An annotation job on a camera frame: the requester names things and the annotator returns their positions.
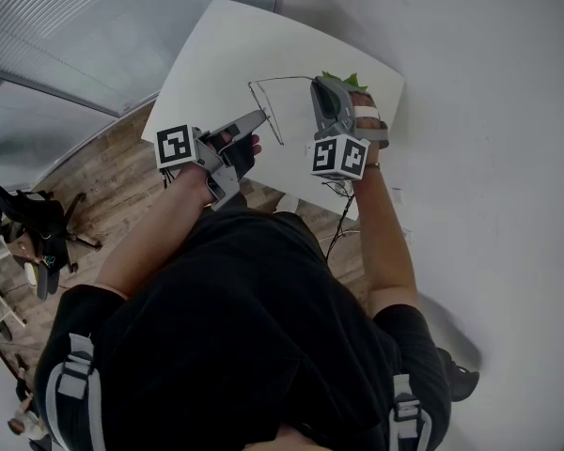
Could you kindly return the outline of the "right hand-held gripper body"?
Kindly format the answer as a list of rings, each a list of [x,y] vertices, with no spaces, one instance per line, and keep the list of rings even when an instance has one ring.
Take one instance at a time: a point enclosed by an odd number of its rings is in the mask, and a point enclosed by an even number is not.
[[[310,89],[317,124],[314,143],[309,146],[311,174],[328,180],[360,180],[368,165],[369,148],[381,149],[356,135],[350,92],[368,92],[350,82],[339,81],[344,87],[341,94],[316,93]]]

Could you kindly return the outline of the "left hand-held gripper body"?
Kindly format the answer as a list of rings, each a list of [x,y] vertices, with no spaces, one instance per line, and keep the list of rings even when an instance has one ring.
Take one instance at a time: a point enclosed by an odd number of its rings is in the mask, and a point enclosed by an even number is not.
[[[226,145],[234,143],[228,130],[230,127],[203,132],[197,127],[182,125],[158,131],[155,157],[164,186],[173,181],[174,171],[188,163],[194,164],[207,174],[206,185],[213,197],[212,209],[224,207],[240,191],[236,169],[223,154]]]

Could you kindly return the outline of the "person's left hand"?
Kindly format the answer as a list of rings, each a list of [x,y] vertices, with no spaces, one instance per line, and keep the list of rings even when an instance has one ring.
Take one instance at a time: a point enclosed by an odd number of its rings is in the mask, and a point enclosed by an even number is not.
[[[250,133],[230,146],[228,145],[229,137],[227,132],[222,132],[216,135],[211,143],[227,165],[234,167],[237,179],[241,179],[253,168],[255,156],[261,152],[259,137]]]

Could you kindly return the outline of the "person's right hand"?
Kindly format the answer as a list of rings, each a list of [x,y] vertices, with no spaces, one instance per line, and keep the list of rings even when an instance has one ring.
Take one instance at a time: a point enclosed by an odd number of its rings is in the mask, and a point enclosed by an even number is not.
[[[384,149],[389,146],[389,130],[381,119],[373,98],[365,92],[351,91],[352,114],[355,119],[356,135]]]

